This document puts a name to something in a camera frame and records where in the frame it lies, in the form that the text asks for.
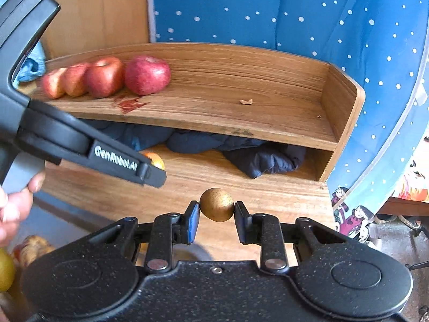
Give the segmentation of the person's left hand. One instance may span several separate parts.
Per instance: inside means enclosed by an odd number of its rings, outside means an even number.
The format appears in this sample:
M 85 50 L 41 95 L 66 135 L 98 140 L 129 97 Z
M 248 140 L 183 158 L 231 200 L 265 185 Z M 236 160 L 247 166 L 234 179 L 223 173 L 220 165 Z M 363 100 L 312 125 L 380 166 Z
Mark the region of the person's left hand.
M 18 193 L 7 194 L 1 188 L 1 247 L 8 246 L 20 224 L 29 216 L 34 193 L 41 190 L 45 176 L 44 171 L 38 173 Z

